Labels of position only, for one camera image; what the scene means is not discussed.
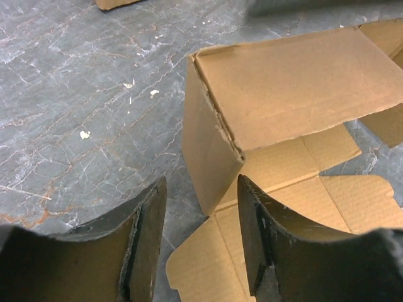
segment concrete floor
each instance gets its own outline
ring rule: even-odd
[[[241,0],[149,0],[108,13],[92,0],[0,1],[0,222],[64,232],[164,174],[154,301],[179,301],[165,263],[205,220],[180,151],[186,54],[403,17],[403,4],[248,24],[243,12]],[[348,128],[363,155],[325,174],[381,175],[403,205],[403,145],[389,150],[359,123]]]

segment dark blurred object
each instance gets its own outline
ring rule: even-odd
[[[318,224],[238,178],[239,219],[257,302],[403,301],[403,231]]]
[[[166,180],[68,233],[0,226],[0,301],[151,302]]]
[[[349,4],[385,4],[393,0],[245,0],[246,14],[260,17],[306,9],[329,8]]]

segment brown cardboard box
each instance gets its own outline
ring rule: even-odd
[[[319,176],[360,154],[345,121],[360,118],[390,147],[403,141],[402,49],[403,20],[394,20],[189,57],[182,148],[210,218],[168,260],[169,283],[182,302],[254,301],[237,210],[239,173],[338,230],[403,227],[381,177]]]
[[[108,11],[118,6],[139,2],[140,0],[95,0],[97,7],[103,11]]]

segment cardboard box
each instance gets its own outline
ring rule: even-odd
[[[103,11],[108,11],[118,6],[139,2],[140,0],[95,0],[97,7]]]
[[[402,49],[403,20],[394,20],[189,56],[182,149],[210,218],[167,262],[182,302],[254,301],[237,210],[239,173],[338,230],[403,227],[381,177],[319,176],[360,154],[345,121],[359,118],[389,147],[403,141]]]

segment gray floor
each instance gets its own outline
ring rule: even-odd
[[[0,222],[64,232],[164,174],[169,199],[154,301],[169,302],[179,298],[165,262],[205,220],[180,151],[185,55],[395,18],[403,5],[253,24],[244,22],[241,0],[149,0],[109,13],[92,0],[2,0],[0,13]],[[363,155],[326,174],[384,176],[403,205],[403,145],[388,150],[359,123],[348,126]]]

